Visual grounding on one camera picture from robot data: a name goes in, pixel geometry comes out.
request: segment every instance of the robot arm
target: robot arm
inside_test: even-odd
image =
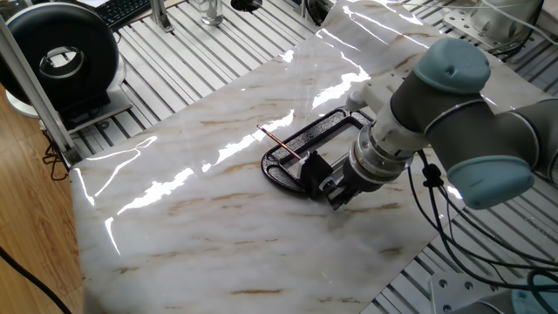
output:
[[[379,108],[369,85],[351,96],[351,110],[371,106],[377,119],[361,131],[347,163],[381,185],[397,178],[414,152],[430,143],[471,208],[488,208],[525,192],[533,185],[532,170],[555,180],[556,102],[495,115],[480,95],[489,76],[487,58],[476,47],[439,40],[389,105]]]

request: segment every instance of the metal rod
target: metal rod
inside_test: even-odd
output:
[[[287,150],[287,152],[289,152],[295,158],[297,158],[298,160],[302,159],[294,150],[290,149],[285,143],[283,143],[281,140],[277,139],[277,137],[275,135],[273,135],[270,131],[264,129],[263,126],[257,125],[256,127],[259,128],[260,130],[262,130],[262,132],[264,132],[266,135],[268,135],[277,144],[281,145],[281,147],[285,148]]]

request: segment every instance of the cable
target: cable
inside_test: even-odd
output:
[[[322,22],[323,22],[323,21],[322,21],[322,19],[320,18],[320,14],[319,14],[318,11],[317,11],[316,1],[315,1],[315,0],[312,0],[312,1],[314,1],[314,2],[312,3],[311,6],[308,4],[309,1],[310,1],[310,0],[303,0],[303,2],[304,2],[304,7],[306,8],[306,11],[308,11],[308,14],[309,14],[310,17],[312,18],[312,22],[314,22],[314,24],[315,24],[316,26],[322,26]]]
[[[541,31],[540,29],[536,28],[535,26],[533,26],[533,25],[531,25],[531,24],[529,24],[529,23],[526,23],[526,22],[521,21],[521,20],[520,20],[519,18],[517,18],[517,17],[513,17],[513,16],[507,14],[507,13],[504,12],[503,10],[498,9],[498,7],[496,7],[495,5],[493,5],[493,4],[491,4],[491,3],[488,3],[487,0],[480,0],[480,1],[481,1],[484,5],[487,5],[487,6],[489,6],[490,8],[494,9],[495,11],[499,12],[499,13],[500,13],[501,15],[503,15],[504,17],[507,17],[507,18],[509,18],[509,19],[511,19],[511,20],[513,20],[513,21],[515,21],[516,23],[519,23],[519,24],[521,24],[521,25],[523,25],[523,26],[525,26],[525,27],[530,28],[530,29],[533,30],[533,31],[538,32],[543,38],[545,38],[545,39],[546,39],[548,42],[550,42],[551,44],[558,45],[558,43],[555,42],[554,40],[552,40],[547,34],[544,33],[544,31]]]
[[[423,161],[426,161],[426,157],[424,155],[424,152],[419,151],[419,155],[421,155],[421,159]],[[433,190],[433,185],[429,185],[428,181],[431,180],[432,178],[429,178],[428,176],[426,177],[427,182],[425,183],[425,185],[428,187],[428,191],[429,191],[429,195],[430,195],[430,200],[432,203],[432,211],[434,212],[434,218],[436,221],[436,224],[434,224],[432,222],[432,220],[430,219],[430,217],[428,217],[428,215],[426,214],[426,212],[423,210],[422,206],[420,205],[420,201],[419,198],[417,197],[417,193],[416,190],[414,188],[414,184],[412,183],[412,176],[411,176],[411,170],[410,168],[407,168],[407,172],[409,174],[409,178],[410,178],[410,183],[411,183],[411,190],[412,190],[412,194],[413,194],[413,198],[415,200],[415,202],[417,203],[417,207],[418,210],[421,212],[421,214],[426,218],[426,220],[431,223],[431,225],[439,232],[440,238],[442,240],[442,243],[444,244],[445,249],[447,250],[448,254],[450,255],[450,257],[454,260],[454,262],[457,263],[457,265],[465,272],[467,273],[467,275],[471,276],[472,278],[482,282],[482,283],[486,283],[492,286],[497,286],[497,287],[502,287],[502,288],[508,288],[508,289],[517,289],[517,290],[530,290],[530,288],[525,285],[525,284],[510,284],[510,283],[502,283],[502,282],[496,282],[494,280],[490,280],[487,278],[484,278],[483,276],[479,276],[477,274],[475,274],[473,271],[471,271],[470,269],[468,269],[459,259],[458,257],[456,257],[455,253],[453,252],[452,248],[449,246],[449,242],[451,242],[456,248],[459,249],[460,245],[458,245],[456,242],[454,242],[452,239],[449,239],[448,236],[446,235],[446,233],[444,232],[444,230],[442,229],[442,223],[441,220],[439,219],[439,211],[438,211],[438,207],[436,205],[436,199],[434,197],[434,190]],[[475,258],[478,258],[480,260],[483,260],[483,258],[479,258],[482,256],[477,257],[475,254],[470,254],[472,252],[468,251],[468,250],[463,250],[464,252],[467,252],[467,254],[469,254],[470,256],[475,256]],[[503,263],[505,265],[508,265],[508,267],[512,266],[514,268],[519,268],[516,266],[522,266],[522,268],[528,268],[528,269],[533,269],[534,267],[532,266],[527,266],[525,267],[525,265],[515,265],[515,264],[508,264],[508,263]],[[558,289],[558,284],[550,284],[550,285],[541,285],[537,287],[538,291],[548,291],[548,290],[557,290]]]
[[[418,156],[420,157],[420,159],[423,162],[423,165],[425,165],[425,167],[428,167],[428,160],[426,158],[425,152],[420,150],[418,151]],[[473,228],[475,228],[476,230],[478,230],[482,235],[486,236],[487,238],[489,238],[490,240],[492,240],[493,242],[497,243],[498,245],[500,245],[502,248],[507,249],[511,252],[514,252],[515,254],[517,254],[518,256],[522,256],[525,257],[527,259],[539,262],[539,263],[545,263],[545,264],[549,264],[552,266],[558,266],[558,263],[553,262],[553,261],[548,261],[536,256],[531,256],[527,253],[521,252],[513,247],[511,247],[510,245],[508,245],[507,243],[503,242],[501,239],[491,235],[490,233],[488,233],[487,231],[485,231],[483,228],[481,228],[478,224],[476,224],[475,222],[473,222],[471,220],[471,218],[469,218],[468,216],[466,216],[465,214],[463,214],[462,210],[460,210],[454,203],[453,201],[449,198],[446,190],[443,188],[443,186],[437,186],[437,188],[439,189],[439,192],[444,196],[444,198],[446,199],[447,203],[450,204],[452,206],[452,208],[463,218],[465,219]],[[484,260],[484,262],[487,263],[495,263],[495,264],[499,264],[500,262],[498,261],[492,261],[492,262],[488,262],[486,260]],[[558,271],[558,268],[549,268],[549,267],[539,267],[539,266],[527,266],[527,265],[521,265],[523,267],[516,267],[519,264],[511,264],[511,263],[503,263],[502,266],[507,266],[507,267],[512,267],[512,268],[523,268],[523,269],[533,269],[535,267],[538,267],[538,269],[540,270],[549,270],[549,271]]]
[[[542,308],[548,314],[556,314],[556,311],[550,306],[550,304],[548,304],[547,300],[545,300],[541,296],[541,293],[539,292],[539,288],[534,285],[534,277],[537,275],[550,278],[555,283],[558,283],[558,276],[555,276],[547,271],[538,271],[538,270],[533,270],[529,273],[529,275],[527,275],[527,285],[531,288],[531,293],[533,294],[534,299],[537,300],[537,302],[542,306]]]
[[[440,187],[444,192],[446,191],[446,189],[444,187]],[[446,196],[444,196],[446,198],[446,214],[447,214],[447,219],[448,219],[448,224],[450,226],[450,237],[452,238],[452,240],[454,242],[457,242],[455,240],[455,237],[453,236],[453,226],[452,226],[452,221],[450,220],[450,199]],[[502,274],[500,273],[500,271],[498,270],[498,268],[496,266],[494,266],[492,263],[489,263],[489,265],[494,269],[494,272],[496,272],[496,275],[498,275],[498,278],[503,282],[503,283],[507,283],[506,279],[504,279],[504,277],[502,276]]]
[[[453,203],[453,201],[450,200],[450,198],[448,197],[447,192],[445,190],[442,190],[442,188],[439,188],[439,191],[444,196],[444,198],[446,198],[448,203],[452,206],[453,210],[455,210],[458,213],[458,215],[460,215],[463,219],[465,219],[473,228],[475,228],[477,231],[479,231],[482,235],[486,236],[487,238],[489,238],[493,242],[497,243],[502,248],[507,249],[510,252],[514,252],[518,256],[522,256],[522,257],[528,258],[530,260],[533,260],[533,261],[536,261],[536,262],[539,262],[539,263],[545,263],[545,264],[548,264],[548,265],[558,266],[558,263],[556,263],[556,262],[548,261],[548,260],[545,260],[545,259],[542,259],[542,258],[539,258],[539,257],[536,257],[536,256],[529,255],[527,253],[521,252],[518,249],[515,249],[514,247],[512,247],[512,246],[508,245],[507,243],[503,242],[501,239],[495,237],[494,235],[491,235],[490,233],[485,231],[483,228],[481,228],[478,224],[473,222],[471,220],[471,218],[469,218],[467,215],[463,214],[463,211],[461,209],[457,208],[457,206]]]
[[[24,276],[27,280],[35,284],[42,292],[44,292],[44,294],[47,295],[52,300],[52,302],[54,302],[54,304],[58,306],[62,313],[71,314],[70,310],[66,307],[64,302],[60,300],[56,293],[52,292],[52,290],[49,289],[49,287],[47,287],[43,282],[38,280],[35,276],[33,276],[33,274],[31,274],[23,266],[17,263],[16,260],[14,260],[10,256],[10,254],[8,254],[8,252],[6,252],[2,247],[0,247],[0,257],[2,257],[4,261],[6,261],[7,264],[9,264],[9,266],[11,266],[11,268],[17,271],[21,276]]]
[[[532,270],[533,269],[534,266],[514,264],[514,263],[503,263],[503,262],[500,262],[500,261],[491,260],[491,259],[486,258],[484,256],[480,256],[480,255],[470,251],[469,249],[464,248],[459,243],[456,243],[449,236],[447,236],[446,233],[443,232],[443,230],[440,231],[439,228],[436,226],[436,224],[434,224],[434,222],[430,219],[428,214],[424,211],[424,209],[420,205],[419,198],[417,197],[417,192],[416,192],[415,187],[414,187],[414,183],[412,182],[412,175],[411,175],[411,169],[410,168],[407,168],[407,173],[409,174],[409,182],[411,183],[411,191],[412,191],[412,195],[414,197],[414,200],[417,203],[418,210],[420,211],[422,216],[424,216],[424,218],[430,223],[430,225],[439,232],[440,237],[445,238],[446,241],[451,243],[459,251],[461,251],[461,252],[463,252],[463,253],[465,253],[469,256],[472,256],[472,257],[474,257],[478,260],[481,260],[485,263],[488,263],[490,265],[499,265],[499,266],[504,266],[504,267],[507,267],[507,268],[516,268],[516,269],[523,269],[523,270]],[[541,270],[550,270],[550,271],[557,271],[558,270],[556,268],[548,268],[548,267],[540,267],[540,269]]]

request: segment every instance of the black cable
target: black cable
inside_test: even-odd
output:
[[[436,206],[436,198],[434,197],[434,189],[433,188],[428,188],[428,193],[430,195],[430,202],[432,203],[432,210],[434,212],[434,219],[436,220],[436,224],[437,224],[437,230],[440,233],[440,235],[445,234],[444,230],[442,229],[442,222],[439,219],[439,212],[438,212],[438,207]],[[456,257],[455,253],[453,253],[452,248],[450,248],[447,238],[446,236],[441,236],[442,238],[442,243],[444,244],[444,247],[447,250],[447,253],[450,255],[450,257],[453,259],[453,261],[455,263],[457,263],[457,265],[467,273],[467,275],[471,276],[472,278],[482,282],[482,283],[486,283],[492,286],[496,286],[496,287],[501,287],[501,288],[508,288],[508,289],[517,289],[517,290],[531,290],[529,288],[529,286],[525,285],[525,284],[511,284],[511,283],[499,283],[496,282],[494,280],[490,280],[487,278],[484,278],[483,276],[479,276],[477,274],[475,274],[474,272],[472,272],[470,269],[468,269],[459,259],[458,257]],[[546,285],[541,285],[538,286],[537,289],[539,291],[548,291],[548,290],[556,290],[558,289],[558,284],[546,284]]]
[[[10,256],[10,254],[8,254],[8,252],[6,252],[2,247],[0,247],[0,257],[2,257],[4,261],[6,261],[7,264],[9,264],[9,266],[11,266],[21,276],[24,276],[27,280],[35,284],[42,292],[44,292],[44,294],[47,295],[52,300],[52,302],[54,302],[54,304],[58,306],[62,313],[71,314],[70,310],[66,307],[64,302],[60,300],[56,293],[52,292],[52,290],[49,289],[49,287],[47,287],[43,282],[38,280],[35,276],[33,276],[33,274],[31,274],[23,266],[17,263],[16,260],[14,260]]]
[[[534,285],[534,277],[537,275],[550,278],[555,283],[558,283],[558,276],[555,276],[547,271],[539,271],[539,270],[533,270],[527,275],[527,286],[531,288],[531,293],[533,294],[534,299],[537,300],[537,302],[542,306],[542,308],[548,314],[556,314],[556,311],[550,306],[550,304],[548,304],[547,300],[545,300],[541,296],[541,293],[539,292],[539,287]]]
[[[422,151],[422,150],[419,150],[417,153],[418,153],[418,156],[420,157],[420,159],[422,160],[423,165],[425,166],[425,168],[431,167],[431,166],[428,164],[428,159],[426,158],[425,152]],[[413,182],[412,182],[411,176],[409,176],[409,181],[410,181],[410,183],[411,183],[411,191],[415,191],[415,190],[414,190],[414,184],[413,184]],[[541,258],[539,258],[539,257],[531,256],[531,255],[529,255],[529,254],[527,254],[527,253],[523,253],[523,252],[521,252],[521,251],[519,251],[519,250],[517,250],[517,249],[515,249],[515,248],[513,248],[513,247],[511,247],[511,246],[509,246],[509,245],[507,245],[506,243],[504,243],[504,242],[501,241],[500,239],[496,238],[495,236],[489,234],[489,233],[486,232],[483,228],[481,228],[479,225],[477,225],[475,222],[473,222],[469,217],[467,217],[465,214],[463,214],[463,213],[461,212],[461,210],[459,210],[459,208],[457,208],[457,206],[453,203],[453,201],[450,200],[449,196],[447,195],[447,192],[445,192],[445,190],[442,189],[443,186],[441,186],[441,183],[440,183],[439,185],[434,185],[433,187],[437,187],[437,188],[439,189],[440,193],[444,196],[444,198],[446,199],[446,201],[448,201],[448,203],[453,207],[453,209],[454,209],[459,215],[461,215],[471,226],[473,226],[475,229],[477,229],[477,230],[478,230],[481,234],[483,234],[484,236],[488,237],[490,240],[496,242],[497,244],[499,244],[499,245],[502,246],[503,248],[505,248],[505,249],[507,249],[507,250],[509,250],[509,251],[511,251],[511,252],[514,252],[515,254],[517,254],[517,255],[519,255],[519,256],[523,256],[523,257],[525,257],[525,258],[527,258],[527,259],[531,259],[531,260],[536,261],[536,262],[546,263],[546,264],[550,264],[550,265],[558,265],[558,263],[550,262],[550,261],[541,259]],[[425,215],[425,218],[426,218],[426,220],[428,220],[428,221],[430,222],[430,224],[431,224],[431,226],[432,226],[433,228],[436,228],[436,227],[434,226],[434,222],[432,222],[432,221],[430,220],[430,218],[429,218],[427,215]],[[542,267],[542,266],[528,266],[528,265],[513,264],[513,263],[502,263],[502,262],[499,262],[499,261],[489,260],[489,259],[486,259],[486,258],[483,257],[483,256],[478,256],[478,255],[476,255],[475,253],[471,252],[470,250],[463,249],[463,247],[461,247],[460,245],[458,245],[457,243],[455,243],[455,241],[453,241],[453,242],[450,241],[450,243],[453,244],[457,249],[461,250],[462,252],[465,252],[465,253],[467,253],[467,254],[469,254],[469,255],[471,255],[471,256],[474,256],[475,258],[480,259],[481,261],[486,262],[486,263],[489,263],[489,264],[496,264],[496,265],[505,266],[505,267],[508,267],[508,268],[519,268],[519,269],[525,269],[525,270],[534,270],[534,269],[538,269],[538,270],[558,271],[558,268]]]
[[[553,266],[558,266],[558,263],[553,262],[553,261],[549,261],[549,260],[545,260],[543,258],[539,258],[536,256],[532,256],[529,255],[527,253],[521,252],[518,249],[515,249],[514,247],[508,245],[507,243],[503,242],[501,239],[495,237],[494,235],[491,235],[489,232],[485,231],[483,228],[481,228],[478,224],[476,224],[475,222],[473,222],[473,220],[471,220],[471,218],[469,218],[467,215],[465,215],[463,213],[463,211],[461,209],[459,209],[452,200],[450,200],[449,196],[447,195],[447,193],[445,192],[445,190],[442,190],[442,188],[439,187],[439,192],[444,196],[444,198],[447,199],[448,203],[452,206],[452,208],[458,213],[458,215],[460,215],[463,219],[465,219],[473,228],[475,228],[477,231],[479,231],[482,235],[486,236],[487,238],[489,238],[490,240],[492,240],[493,242],[497,243],[498,245],[500,245],[502,248],[507,249],[511,252],[514,252],[515,254],[517,254],[518,256],[522,256],[525,258],[528,258],[530,260],[539,262],[539,263],[545,263],[548,265],[553,265]],[[550,271],[558,271],[558,268],[555,269],[549,269]]]
[[[420,156],[420,158],[422,159],[422,161],[425,163],[425,169],[427,169],[428,166],[428,162],[426,159],[426,156],[424,154],[423,151],[419,151],[418,155]],[[432,183],[429,181],[435,181],[436,178],[429,178],[428,177],[428,173],[423,171],[423,173],[426,175],[426,179],[427,181],[425,182],[425,186],[428,187],[428,191],[429,191],[429,195],[430,195],[430,200],[432,203],[432,211],[434,212],[434,218],[436,220],[436,224],[434,224],[432,222],[432,220],[430,219],[430,217],[428,217],[428,215],[426,214],[426,212],[424,211],[424,209],[422,208],[422,206],[420,205],[420,201],[419,198],[417,197],[417,192],[414,188],[414,184],[412,182],[412,176],[411,176],[411,169],[407,168],[407,172],[409,174],[409,181],[411,183],[411,190],[412,190],[412,194],[414,197],[415,202],[417,203],[417,207],[418,210],[421,212],[421,214],[425,217],[425,219],[439,232],[440,238],[442,239],[442,243],[444,244],[445,249],[447,250],[448,254],[450,255],[450,257],[454,260],[454,262],[457,263],[457,265],[467,273],[467,275],[471,276],[472,278],[482,282],[482,283],[486,283],[492,286],[497,286],[497,287],[502,287],[502,288],[508,288],[508,289],[517,289],[517,290],[530,290],[530,288],[527,285],[524,284],[510,284],[510,283],[499,283],[496,282],[494,280],[490,280],[487,278],[484,278],[483,276],[479,276],[477,274],[475,274],[473,271],[471,271],[470,269],[468,269],[459,259],[458,257],[456,257],[455,253],[453,253],[452,248],[449,246],[449,242],[455,246],[457,249],[466,252],[469,256],[474,256],[477,259],[486,261],[488,259],[482,257],[482,256],[478,256],[476,254],[474,254],[473,252],[469,251],[468,249],[465,249],[463,247],[461,247],[460,245],[458,245],[455,241],[453,241],[452,239],[449,239],[448,236],[446,235],[446,233],[444,232],[443,228],[442,228],[442,223],[441,220],[439,219],[439,211],[438,211],[438,207],[436,205],[436,199],[434,197],[434,189],[433,187],[436,187],[436,185],[432,185]],[[526,269],[530,269],[532,270],[533,266],[526,266],[526,265],[519,265],[519,264],[509,264],[509,263],[497,263],[497,261],[490,261],[487,263],[493,263],[493,264],[503,264],[507,267],[514,267],[514,268],[526,268]],[[548,291],[548,290],[557,290],[558,289],[558,284],[550,284],[550,285],[542,285],[537,287],[538,291]]]
[[[443,231],[440,232],[440,230],[438,229],[438,227],[436,226],[436,224],[434,224],[434,222],[432,221],[432,219],[430,219],[430,217],[428,216],[428,214],[424,211],[424,209],[422,208],[422,206],[420,205],[419,202],[419,198],[417,197],[417,192],[416,189],[414,187],[414,183],[412,181],[412,175],[411,175],[411,169],[407,168],[407,173],[409,174],[409,182],[411,183],[411,191],[412,191],[412,195],[415,199],[415,202],[417,203],[418,206],[418,210],[420,211],[420,213],[422,214],[422,216],[424,216],[424,218],[430,223],[430,225],[436,229],[440,236],[442,238],[445,238],[446,241],[448,241],[449,243],[451,243],[456,249],[460,250],[461,252],[472,256],[478,260],[481,260],[485,263],[488,263],[490,265],[499,265],[499,266],[504,266],[504,267],[508,267],[508,268],[516,268],[516,269],[523,269],[523,270],[532,270],[534,266],[529,266],[529,265],[521,265],[521,264],[514,264],[514,263],[503,263],[500,261],[495,261],[495,260],[491,260],[489,258],[486,258],[484,256],[480,256],[474,252],[472,252],[469,249],[464,248],[463,246],[461,246],[460,244],[456,243],[455,241],[453,241],[451,238],[449,238],[449,236],[446,235],[446,233],[444,233]],[[541,270],[550,270],[550,271],[554,271],[556,269],[554,268],[545,268],[545,267],[541,267]]]
[[[453,236],[453,226],[452,226],[452,220],[450,219],[450,199],[448,197],[446,197],[446,214],[447,214],[447,220],[449,221],[449,226],[450,226],[450,237],[452,238],[452,240],[454,242],[457,242],[455,240],[455,236]],[[488,263],[494,270],[494,272],[496,272],[496,275],[498,275],[498,278],[503,282],[503,283],[507,283],[506,279],[504,279],[504,277],[502,276],[502,274],[500,273],[500,271],[498,270],[498,268],[493,265],[492,263]]]
[[[310,5],[308,4],[309,1],[310,0],[303,0],[304,6],[306,7],[306,11],[308,11],[308,14],[310,14],[310,17],[312,18],[312,22],[314,22],[316,26],[322,26],[322,19],[320,18],[320,15],[317,11],[316,4],[315,3],[312,4],[312,10],[311,10]]]

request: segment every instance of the metal grating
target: metal grating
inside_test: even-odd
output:
[[[449,36],[461,36],[442,24],[461,0],[405,0],[410,12]],[[425,6],[415,4],[427,3]],[[116,145],[169,117],[209,93],[239,78],[283,51],[302,42],[317,27],[298,16],[297,5],[289,0],[265,0],[264,9],[254,16],[240,14],[224,5],[225,21],[219,29],[201,24],[199,13],[188,3],[168,9],[175,31],[161,31],[144,18],[119,31],[119,48],[127,65],[123,89],[134,106],[114,118],[76,134],[84,157]],[[509,65],[542,90],[558,94],[558,49],[537,34]],[[440,210],[445,204],[439,204]],[[489,232],[511,242],[529,254],[556,258],[558,252],[558,192],[537,180],[524,195],[496,208],[467,212]],[[462,218],[453,220],[457,241],[486,257],[525,263],[517,256],[491,244]],[[495,276],[494,270],[456,252],[471,270]],[[433,240],[363,311],[372,313],[431,313],[428,283],[435,272],[461,272],[447,255],[439,238]],[[523,274],[500,268],[509,281]]]
[[[122,88],[133,108],[74,134],[83,158],[170,117],[317,31],[286,0],[266,0],[254,15],[223,3],[218,28],[202,24],[192,4],[179,3],[167,9],[171,33],[149,17],[115,33],[126,63]]]
[[[438,5],[460,6],[464,2],[406,0],[410,12],[445,34],[470,41],[442,24],[444,15],[453,10],[434,7]],[[427,3],[428,6],[411,4]],[[551,95],[558,95],[558,47],[551,45],[534,33],[525,48],[508,65],[531,84]],[[438,204],[445,211],[445,204]],[[558,191],[537,179],[534,188],[495,208],[469,211],[466,214],[493,236],[510,242],[515,248],[533,256],[554,260],[558,252]],[[507,263],[526,264],[527,261],[494,245],[463,218],[452,220],[456,241],[471,251]],[[472,260],[457,250],[456,256],[470,270],[482,276],[498,280],[494,269],[487,263]],[[498,267],[509,282],[524,277],[524,272]],[[371,302],[363,314],[432,313],[431,295],[428,288],[432,274],[436,272],[463,271],[447,254],[438,236],[418,254],[411,263]]]

